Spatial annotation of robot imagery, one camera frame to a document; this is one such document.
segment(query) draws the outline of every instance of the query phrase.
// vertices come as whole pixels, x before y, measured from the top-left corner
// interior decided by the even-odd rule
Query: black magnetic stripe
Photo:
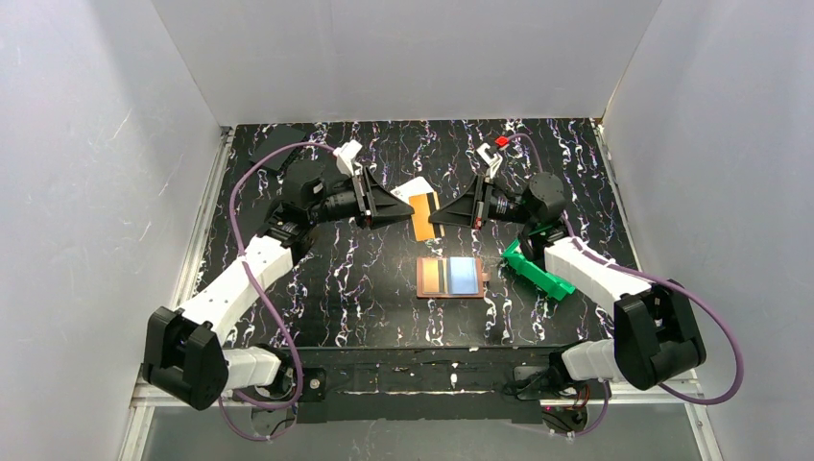
[[[438,208],[435,206],[435,193],[427,192],[427,203],[430,204],[430,214],[434,213]],[[433,226],[433,233],[435,238],[441,236],[441,225],[438,223],[431,223]]]
[[[443,259],[438,260],[438,292],[446,293],[446,274],[443,272]]]

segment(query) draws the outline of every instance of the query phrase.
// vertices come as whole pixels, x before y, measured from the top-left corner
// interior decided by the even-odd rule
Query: gray wall
[[[601,116],[659,0],[154,0],[218,122]]]
[[[0,24],[0,457],[114,459],[219,128],[149,0]]]
[[[606,134],[645,268],[730,321],[746,378],[710,409],[727,459],[810,459],[814,4],[664,0]],[[709,395],[732,356],[705,319]]]

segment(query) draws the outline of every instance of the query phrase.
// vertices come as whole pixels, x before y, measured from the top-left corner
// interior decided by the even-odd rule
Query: black marble table
[[[586,119],[451,120],[293,124],[310,140],[331,146],[350,139],[364,149],[357,160],[393,189],[424,176],[443,204],[461,193],[475,171],[486,167],[474,149],[500,135],[527,133],[537,145],[545,169],[560,176],[573,200],[567,212],[575,230],[600,253],[634,267],[596,138]],[[236,257],[228,226],[228,196],[248,170],[249,158],[274,128],[241,125],[236,129],[217,210],[209,232],[197,289],[203,289]],[[530,149],[517,141],[507,151],[501,180],[520,190],[535,171]],[[300,153],[325,164],[327,152]],[[239,216],[261,215],[282,179],[258,173],[239,196]],[[381,230],[359,229],[352,222],[323,224],[312,251],[268,290],[298,346],[439,347],[559,345],[609,336],[605,313],[581,293],[562,302],[548,299],[517,276],[500,254],[515,239],[518,225],[490,223],[481,231],[447,228],[446,237],[417,242],[409,221]],[[416,298],[416,259],[420,256],[471,255],[491,272],[483,300]],[[228,346],[257,342],[280,346],[271,315],[262,305],[249,309],[232,330]]]

